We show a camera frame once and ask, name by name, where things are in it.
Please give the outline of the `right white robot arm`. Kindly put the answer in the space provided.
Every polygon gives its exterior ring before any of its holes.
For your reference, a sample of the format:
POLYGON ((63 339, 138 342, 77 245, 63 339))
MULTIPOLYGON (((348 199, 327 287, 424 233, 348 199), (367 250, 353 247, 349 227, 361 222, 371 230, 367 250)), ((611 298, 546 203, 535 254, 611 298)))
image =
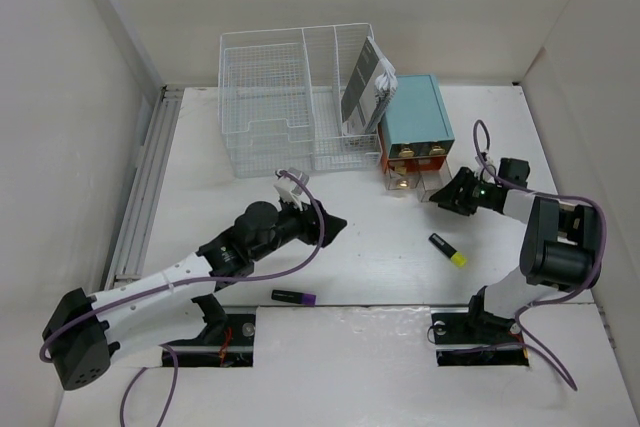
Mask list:
POLYGON ((606 233, 604 214, 584 198, 556 196, 530 190, 529 163, 503 158, 494 169, 483 158, 481 169, 459 169, 429 201, 444 210, 471 216, 483 208, 525 226, 517 267, 497 283, 473 295, 465 314, 445 324, 477 341, 506 334, 516 314, 545 305, 546 297, 572 299, 595 285, 606 233))

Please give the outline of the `grey setup guide booklet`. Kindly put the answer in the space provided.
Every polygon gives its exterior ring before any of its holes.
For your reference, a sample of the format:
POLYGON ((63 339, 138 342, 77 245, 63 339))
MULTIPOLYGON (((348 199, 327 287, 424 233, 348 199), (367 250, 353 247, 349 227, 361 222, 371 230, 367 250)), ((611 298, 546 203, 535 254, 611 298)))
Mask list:
POLYGON ((367 36, 341 99, 342 134, 372 134, 398 85, 394 66, 367 36))

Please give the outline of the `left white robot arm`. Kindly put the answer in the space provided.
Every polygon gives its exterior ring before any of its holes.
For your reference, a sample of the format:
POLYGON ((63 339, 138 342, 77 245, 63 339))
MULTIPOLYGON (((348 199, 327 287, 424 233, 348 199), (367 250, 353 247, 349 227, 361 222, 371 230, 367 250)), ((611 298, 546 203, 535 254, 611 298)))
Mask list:
POLYGON ((288 243, 320 250, 346 226, 320 202, 254 202, 231 227, 160 272, 93 294, 67 292, 44 328, 41 359, 54 366, 64 390, 74 391, 140 350, 213 343, 227 321, 216 292, 255 281, 255 264, 288 243))

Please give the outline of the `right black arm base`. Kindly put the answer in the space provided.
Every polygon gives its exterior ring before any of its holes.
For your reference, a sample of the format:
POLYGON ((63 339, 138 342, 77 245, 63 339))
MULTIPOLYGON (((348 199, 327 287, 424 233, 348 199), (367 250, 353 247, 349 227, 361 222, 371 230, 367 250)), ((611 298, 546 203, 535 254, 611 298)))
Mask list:
POLYGON ((436 308, 431 313, 429 340, 436 346, 439 367, 528 367, 523 338, 512 328, 515 321, 484 309, 481 294, 471 297, 465 309, 436 308))

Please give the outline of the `yellow cap black highlighter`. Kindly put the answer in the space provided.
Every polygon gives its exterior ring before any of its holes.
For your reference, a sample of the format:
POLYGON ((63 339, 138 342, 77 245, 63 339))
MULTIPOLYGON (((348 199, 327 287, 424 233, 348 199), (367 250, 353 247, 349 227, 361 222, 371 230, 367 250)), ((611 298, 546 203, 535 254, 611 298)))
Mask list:
POLYGON ((437 233, 432 233, 428 240, 455 266, 461 268, 466 265, 467 258, 437 233))

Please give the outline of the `purple cap black marker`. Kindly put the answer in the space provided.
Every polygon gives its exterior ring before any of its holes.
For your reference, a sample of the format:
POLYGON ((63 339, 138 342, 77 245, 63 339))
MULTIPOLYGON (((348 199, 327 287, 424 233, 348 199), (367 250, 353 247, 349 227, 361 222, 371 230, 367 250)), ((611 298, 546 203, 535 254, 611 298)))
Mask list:
POLYGON ((309 293, 301 293, 287 290, 274 289, 271 292, 271 299, 277 302, 283 302, 300 306, 315 306, 316 296, 309 293))

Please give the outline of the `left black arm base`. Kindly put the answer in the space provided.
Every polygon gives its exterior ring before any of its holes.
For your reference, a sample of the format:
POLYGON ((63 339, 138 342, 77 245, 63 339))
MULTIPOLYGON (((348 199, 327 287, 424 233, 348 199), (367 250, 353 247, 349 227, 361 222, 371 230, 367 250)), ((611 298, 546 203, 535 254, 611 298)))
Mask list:
POLYGON ((250 368, 257 328, 255 307, 225 309, 212 295, 196 297, 189 307, 203 326, 196 333, 168 342, 180 367, 250 368))

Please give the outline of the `clear drawer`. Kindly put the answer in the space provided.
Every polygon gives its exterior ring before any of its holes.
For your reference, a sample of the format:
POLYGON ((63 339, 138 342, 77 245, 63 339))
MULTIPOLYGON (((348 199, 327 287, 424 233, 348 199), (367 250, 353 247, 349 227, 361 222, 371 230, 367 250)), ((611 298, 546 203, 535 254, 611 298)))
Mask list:
POLYGON ((415 189, 419 175, 410 171, 406 166, 387 166, 386 188, 389 191, 412 190, 415 189))
POLYGON ((424 171, 420 173, 418 183, 418 199, 422 203, 429 201, 430 197, 441 190, 451 181, 449 167, 444 164, 438 171, 424 171))

